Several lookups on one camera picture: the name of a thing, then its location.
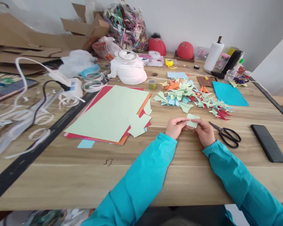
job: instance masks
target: teal sleeve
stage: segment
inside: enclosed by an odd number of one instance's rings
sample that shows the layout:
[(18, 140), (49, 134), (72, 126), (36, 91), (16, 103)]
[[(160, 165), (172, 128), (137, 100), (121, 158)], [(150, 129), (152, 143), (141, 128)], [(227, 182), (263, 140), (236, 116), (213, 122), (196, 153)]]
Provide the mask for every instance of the teal sleeve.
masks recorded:
[(82, 226), (134, 225), (163, 187), (176, 144), (160, 133)]
[(283, 205), (224, 144), (217, 140), (203, 153), (251, 226), (283, 226)]

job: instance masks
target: person's right hand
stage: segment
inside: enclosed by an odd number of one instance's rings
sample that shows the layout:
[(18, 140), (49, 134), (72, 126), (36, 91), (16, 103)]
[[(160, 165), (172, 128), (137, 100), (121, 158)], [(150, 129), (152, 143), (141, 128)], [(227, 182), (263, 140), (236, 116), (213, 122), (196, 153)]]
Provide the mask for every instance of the person's right hand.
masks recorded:
[(208, 122), (204, 122), (202, 119), (191, 119), (191, 121), (198, 123), (194, 131), (198, 133), (199, 139), (205, 148), (216, 141), (214, 129)]

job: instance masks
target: paper towel roll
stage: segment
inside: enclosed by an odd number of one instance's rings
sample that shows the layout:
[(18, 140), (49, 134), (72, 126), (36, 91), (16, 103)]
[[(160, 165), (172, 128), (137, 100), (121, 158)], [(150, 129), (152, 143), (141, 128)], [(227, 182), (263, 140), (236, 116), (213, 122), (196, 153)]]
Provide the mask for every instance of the paper towel roll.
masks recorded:
[(204, 64), (204, 69), (212, 71), (219, 59), (224, 48), (224, 43), (213, 42)]

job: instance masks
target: scissors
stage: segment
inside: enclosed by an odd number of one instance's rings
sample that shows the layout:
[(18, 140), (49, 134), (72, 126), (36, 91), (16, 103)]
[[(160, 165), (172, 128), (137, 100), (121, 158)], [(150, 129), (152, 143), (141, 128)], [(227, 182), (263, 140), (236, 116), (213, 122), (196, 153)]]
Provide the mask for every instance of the scissors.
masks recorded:
[[(214, 123), (212, 122), (209, 122), (213, 127), (215, 127), (217, 130), (219, 130), (219, 134), (222, 138), (222, 140), (228, 145), (230, 146), (231, 148), (238, 148), (239, 147), (239, 143), (242, 141), (241, 137), (239, 136), (239, 134), (237, 134), (235, 131), (231, 130), (231, 129), (228, 129), (228, 128), (220, 128), (219, 126), (215, 125)], [(234, 138), (230, 133), (229, 131), (233, 132), (237, 137), (238, 137), (238, 140), (236, 138)], [(225, 140), (225, 138), (228, 138), (230, 139), (231, 141), (233, 141), (236, 146), (232, 146), (230, 145), (229, 143), (227, 143), (227, 141)]]

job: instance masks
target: person's left hand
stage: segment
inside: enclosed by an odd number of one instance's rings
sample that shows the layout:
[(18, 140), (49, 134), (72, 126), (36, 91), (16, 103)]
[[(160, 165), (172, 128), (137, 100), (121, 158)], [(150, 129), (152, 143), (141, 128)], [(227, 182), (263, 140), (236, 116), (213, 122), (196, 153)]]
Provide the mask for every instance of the person's left hand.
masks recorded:
[(186, 125), (186, 121), (190, 121), (190, 119), (188, 118), (170, 119), (165, 134), (176, 140), (179, 137), (181, 130), (189, 130), (190, 127)]

